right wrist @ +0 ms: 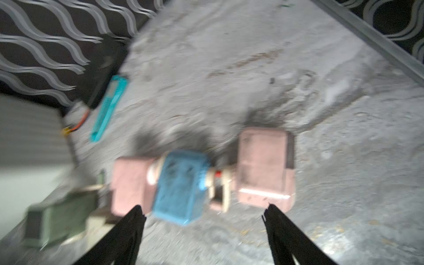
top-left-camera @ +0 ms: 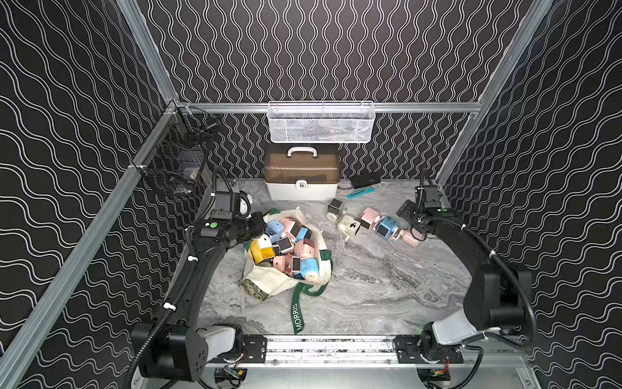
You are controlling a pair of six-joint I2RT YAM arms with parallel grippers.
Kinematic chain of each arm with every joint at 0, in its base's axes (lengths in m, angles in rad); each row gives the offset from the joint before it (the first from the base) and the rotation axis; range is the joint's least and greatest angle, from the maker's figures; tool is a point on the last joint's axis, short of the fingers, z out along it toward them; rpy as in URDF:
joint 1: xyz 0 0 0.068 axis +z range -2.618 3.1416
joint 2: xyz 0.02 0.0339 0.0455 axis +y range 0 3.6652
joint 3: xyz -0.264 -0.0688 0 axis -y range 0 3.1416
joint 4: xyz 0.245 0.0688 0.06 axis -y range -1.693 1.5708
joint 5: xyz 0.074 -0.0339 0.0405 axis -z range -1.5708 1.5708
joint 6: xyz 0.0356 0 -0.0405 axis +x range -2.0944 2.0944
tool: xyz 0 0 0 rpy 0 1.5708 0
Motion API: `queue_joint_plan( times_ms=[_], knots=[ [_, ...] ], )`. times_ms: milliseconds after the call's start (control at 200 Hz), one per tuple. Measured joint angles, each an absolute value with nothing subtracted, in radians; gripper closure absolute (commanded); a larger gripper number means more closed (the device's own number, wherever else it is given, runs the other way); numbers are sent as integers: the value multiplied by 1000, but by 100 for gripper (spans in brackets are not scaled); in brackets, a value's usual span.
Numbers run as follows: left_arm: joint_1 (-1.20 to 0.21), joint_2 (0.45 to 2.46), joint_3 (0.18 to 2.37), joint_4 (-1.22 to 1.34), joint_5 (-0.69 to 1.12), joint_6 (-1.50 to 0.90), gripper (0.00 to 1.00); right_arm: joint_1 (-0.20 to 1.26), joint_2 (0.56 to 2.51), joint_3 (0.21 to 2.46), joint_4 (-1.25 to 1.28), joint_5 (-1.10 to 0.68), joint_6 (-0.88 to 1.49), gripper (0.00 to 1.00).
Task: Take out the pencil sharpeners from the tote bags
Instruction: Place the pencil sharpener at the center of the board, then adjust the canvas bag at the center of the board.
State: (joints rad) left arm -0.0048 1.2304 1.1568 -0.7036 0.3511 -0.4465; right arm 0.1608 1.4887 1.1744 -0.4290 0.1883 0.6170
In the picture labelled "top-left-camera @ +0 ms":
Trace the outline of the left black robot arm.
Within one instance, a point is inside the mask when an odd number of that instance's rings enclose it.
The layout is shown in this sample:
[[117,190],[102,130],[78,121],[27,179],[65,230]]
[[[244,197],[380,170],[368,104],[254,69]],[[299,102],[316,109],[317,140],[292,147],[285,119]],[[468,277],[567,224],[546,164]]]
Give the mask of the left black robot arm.
[[215,270],[226,252],[237,244],[260,237],[266,230],[262,212],[241,219],[214,218],[196,222],[186,230],[188,256],[156,319],[140,322],[131,331],[134,349],[122,386],[131,388],[134,373],[173,383],[196,382],[208,361],[223,353],[241,352],[241,329],[231,332],[229,345],[217,348],[198,330],[199,311]]

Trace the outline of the cream tote bag green handles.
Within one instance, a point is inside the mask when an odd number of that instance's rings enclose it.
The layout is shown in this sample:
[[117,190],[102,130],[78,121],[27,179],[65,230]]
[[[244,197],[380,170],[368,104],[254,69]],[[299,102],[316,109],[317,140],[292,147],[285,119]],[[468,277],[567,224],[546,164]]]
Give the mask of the cream tote bag green handles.
[[[249,251],[250,243],[244,244],[246,264],[240,282],[249,296],[265,301],[287,290],[293,291],[290,320],[293,332],[301,334],[305,319],[301,308],[301,296],[321,296],[332,277],[332,251],[329,250],[323,231],[309,223],[301,209],[280,211],[273,209],[263,216],[265,222],[278,220],[284,226],[279,241],[272,244],[275,258],[257,265]],[[299,278],[302,259],[317,259],[320,277],[316,282]]]

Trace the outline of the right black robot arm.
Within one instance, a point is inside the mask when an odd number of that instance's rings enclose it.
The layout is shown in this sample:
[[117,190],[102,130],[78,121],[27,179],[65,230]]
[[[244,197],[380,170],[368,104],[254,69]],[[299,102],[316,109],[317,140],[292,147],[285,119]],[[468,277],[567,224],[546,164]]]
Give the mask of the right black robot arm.
[[426,324],[421,348],[433,353],[489,337],[518,349],[534,347],[538,327],[530,270],[508,264],[450,209],[408,200],[397,216],[411,225],[413,238],[432,235],[443,241],[471,276],[463,307]]

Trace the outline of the green pencil sharpener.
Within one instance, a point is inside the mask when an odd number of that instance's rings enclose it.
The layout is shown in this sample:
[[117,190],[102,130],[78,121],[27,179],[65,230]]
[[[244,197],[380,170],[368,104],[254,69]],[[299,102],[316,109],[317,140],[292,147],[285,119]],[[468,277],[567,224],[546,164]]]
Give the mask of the green pencil sharpener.
[[342,200],[332,199],[327,206],[327,219],[331,222],[337,222],[346,210],[347,208]]

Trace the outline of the cream white pencil sharpener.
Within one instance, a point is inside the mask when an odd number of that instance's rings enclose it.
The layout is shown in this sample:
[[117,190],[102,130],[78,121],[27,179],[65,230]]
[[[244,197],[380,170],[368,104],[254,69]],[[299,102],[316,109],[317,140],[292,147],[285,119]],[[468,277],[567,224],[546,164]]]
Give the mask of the cream white pencil sharpener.
[[350,238],[354,238],[361,228],[361,222],[348,214],[342,215],[337,222],[337,230],[348,241]]

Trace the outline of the blue square pencil sharpener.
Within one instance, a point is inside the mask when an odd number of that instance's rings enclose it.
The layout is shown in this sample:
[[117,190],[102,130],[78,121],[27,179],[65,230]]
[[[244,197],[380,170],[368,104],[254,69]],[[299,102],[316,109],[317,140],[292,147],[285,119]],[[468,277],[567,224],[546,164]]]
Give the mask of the blue square pencil sharpener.
[[395,242],[398,240],[399,225],[395,218],[383,216],[378,220],[374,231],[382,238]]

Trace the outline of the pink round pencil sharpener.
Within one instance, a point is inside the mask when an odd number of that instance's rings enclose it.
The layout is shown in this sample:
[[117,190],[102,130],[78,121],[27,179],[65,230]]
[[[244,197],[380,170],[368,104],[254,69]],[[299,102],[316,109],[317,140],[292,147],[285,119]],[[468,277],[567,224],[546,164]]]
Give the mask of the pink round pencil sharpener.
[[401,234],[402,241],[410,247],[417,247],[419,244],[426,240],[426,235],[421,231],[411,227],[404,229]]

